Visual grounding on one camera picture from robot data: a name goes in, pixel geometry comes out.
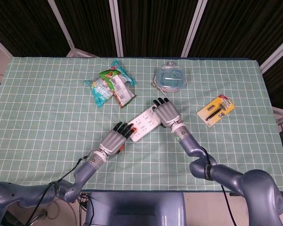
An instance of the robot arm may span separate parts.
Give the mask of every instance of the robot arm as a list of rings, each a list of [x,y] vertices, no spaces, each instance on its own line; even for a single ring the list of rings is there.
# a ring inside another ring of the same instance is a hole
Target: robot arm
[[[18,202],[18,205],[23,208],[36,206],[46,189],[48,190],[41,204],[50,203],[55,197],[66,202],[75,201],[82,187],[107,158],[122,149],[126,140],[133,133],[132,126],[132,124],[118,123],[101,141],[98,150],[92,152],[91,156],[74,173],[75,182],[73,184],[66,180],[52,182],[50,186],[20,186],[0,182],[0,223],[9,205]]]
[[[279,215],[283,213],[283,197],[272,177],[265,171],[254,169],[244,174],[225,165],[217,164],[195,140],[180,113],[167,99],[154,100],[162,124],[172,128],[176,140],[190,157],[199,157],[190,163],[190,171],[196,178],[213,180],[246,199],[250,226],[282,226]]]

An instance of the black fingertip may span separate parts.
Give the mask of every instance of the black fingertip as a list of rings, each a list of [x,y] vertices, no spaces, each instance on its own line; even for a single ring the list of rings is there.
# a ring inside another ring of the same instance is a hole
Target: black fingertip
[[[125,136],[126,133],[129,131],[129,129],[133,126],[133,123],[129,124],[125,129],[124,131],[121,133],[121,135]]]
[[[157,100],[153,100],[153,103],[158,107],[160,103]]]
[[[161,104],[165,103],[164,100],[162,98],[160,98],[160,97],[158,98],[158,100],[160,101]]]
[[[114,131],[117,131],[118,127],[120,127],[120,125],[122,124],[123,122],[119,122],[118,124],[116,124],[116,126],[113,128]]]
[[[128,139],[132,134],[134,133],[134,130],[130,130],[129,133],[126,134],[125,138]]]
[[[124,128],[125,128],[125,126],[126,126],[127,124],[128,124],[128,123],[125,122],[125,123],[117,130],[117,132],[118,132],[118,133],[123,132],[123,130],[124,130]]]

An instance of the black curtain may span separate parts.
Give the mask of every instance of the black curtain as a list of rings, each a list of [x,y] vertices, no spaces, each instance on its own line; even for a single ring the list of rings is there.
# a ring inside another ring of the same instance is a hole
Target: black curtain
[[[0,42],[15,57],[65,57],[70,51],[47,0],[0,0]]]
[[[263,78],[272,106],[283,109],[283,57],[263,74]]]
[[[109,0],[56,0],[75,47],[99,57],[116,57]]]
[[[125,57],[180,57],[197,0],[118,0]]]
[[[209,0],[189,57],[247,57],[262,64],[283,43],[283,0]]]

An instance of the green checkered tablecloth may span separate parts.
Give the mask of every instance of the green checkered tablecloth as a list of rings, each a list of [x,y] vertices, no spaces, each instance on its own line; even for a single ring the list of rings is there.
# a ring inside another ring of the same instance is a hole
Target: green checkered tablecloth
[[[119,121],[130,121],[161,97],[151,81],[161,59],[119,59],[137,84],[120,109],[114,98],[97,108],[85,79],[108,69],[108,58],[13,58],[0,86],[0,181],[46,184],[68,172]],[[177,60],[187,87],[168,93],[184,123],[218,163],[242,173],[262,169],[283,191],[283,149],[256,61]],[[196,115],[220,94],[235,110],[208,128]],[[84,189],[216,191],[189,172],[188,157],[170,131],[156,128],[110,157]],[[66,179],[73,182],[73,176]]]

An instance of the white power strip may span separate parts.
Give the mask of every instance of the white power strip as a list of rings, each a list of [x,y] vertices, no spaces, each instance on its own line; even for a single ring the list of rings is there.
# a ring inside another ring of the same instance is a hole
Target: white power strip
[[[160,125],[160,119],[156,113],[153,112],[152,107],[129,122],[129,124],[133,123],[133,127],[135,128],[135,132],[130,136],[133,142],[139,141],[146,134],[150,133]]]

